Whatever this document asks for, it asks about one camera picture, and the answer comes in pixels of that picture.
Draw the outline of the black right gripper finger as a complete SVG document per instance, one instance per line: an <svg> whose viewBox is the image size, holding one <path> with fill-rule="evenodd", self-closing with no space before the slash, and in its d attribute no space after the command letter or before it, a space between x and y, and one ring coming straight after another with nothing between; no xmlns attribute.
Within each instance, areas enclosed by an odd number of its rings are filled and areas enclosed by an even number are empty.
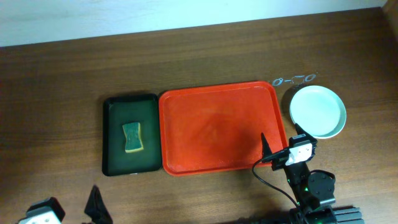
<svg viewBox="0 0 398 224"><path fill-rule="evenodd" d="M272 151L264 133L261 133L261 142L262 142L262 160L270 161L272 157Z"/></svg>
<svg viewBox="0 0 398 224"><path fill-rule="evenodd" d="M295 130L297 132L297 135L303 135L303 134L307 135L308 134L306 131L303 130L303 128L298 123L295 123L294 126L295 126Z"/></svg>

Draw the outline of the light green plate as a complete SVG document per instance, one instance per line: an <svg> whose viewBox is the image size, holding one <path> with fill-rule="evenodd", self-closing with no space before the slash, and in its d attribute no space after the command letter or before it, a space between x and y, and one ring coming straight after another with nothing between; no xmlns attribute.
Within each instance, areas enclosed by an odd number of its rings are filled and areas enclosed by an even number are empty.
<svg viewBox="0 0 398 224"><path fill-rule="evenodd" d="M324 86L310 85L297 91L289 105L293 123L317 139L333 138L347 120L341 98Z"/></svg>

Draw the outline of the green yellow sponge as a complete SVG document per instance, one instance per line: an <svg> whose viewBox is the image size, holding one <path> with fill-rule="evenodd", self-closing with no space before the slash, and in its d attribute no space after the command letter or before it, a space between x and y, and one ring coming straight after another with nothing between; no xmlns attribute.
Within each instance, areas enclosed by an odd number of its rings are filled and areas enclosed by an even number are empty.
<svg viewBox="0 0 398 224"><path fill-rule="evenodd" d="M126 123L122 125L126 143L126 153L138 152L144 149L141 138L141 124L139 122Z"/></svg>

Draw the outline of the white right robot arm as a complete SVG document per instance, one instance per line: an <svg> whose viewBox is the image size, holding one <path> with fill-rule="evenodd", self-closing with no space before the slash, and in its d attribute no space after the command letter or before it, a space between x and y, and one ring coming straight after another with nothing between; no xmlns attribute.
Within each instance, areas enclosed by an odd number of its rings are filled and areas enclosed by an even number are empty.
<svg viewBox="0 0 398 224"><path fill-rule="evenodd" d="M255 164L271 163L273 171L282 169L294 193L290 198L297 210L306 214L322 210L335 203L335 175L324 170L309 170L307 162L315 156L317 139L295 124L296 136L289 139L289 145L278 152L271 148L264 134L261 134L262 158Z"/></svg>

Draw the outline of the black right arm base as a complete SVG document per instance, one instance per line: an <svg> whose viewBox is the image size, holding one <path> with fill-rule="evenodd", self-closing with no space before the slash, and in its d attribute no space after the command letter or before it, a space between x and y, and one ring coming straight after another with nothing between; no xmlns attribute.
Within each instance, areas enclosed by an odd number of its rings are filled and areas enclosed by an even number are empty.
<svg viewBox="0 0 398 224"><path fill-rule="evenodd" d="M306 214L303 218L301 214L291 209L289 212L271 212L265 216L252 216L249 218L239 218L227 224L365 224L363 215L357 207L328 207L324 210Z"/></svg>

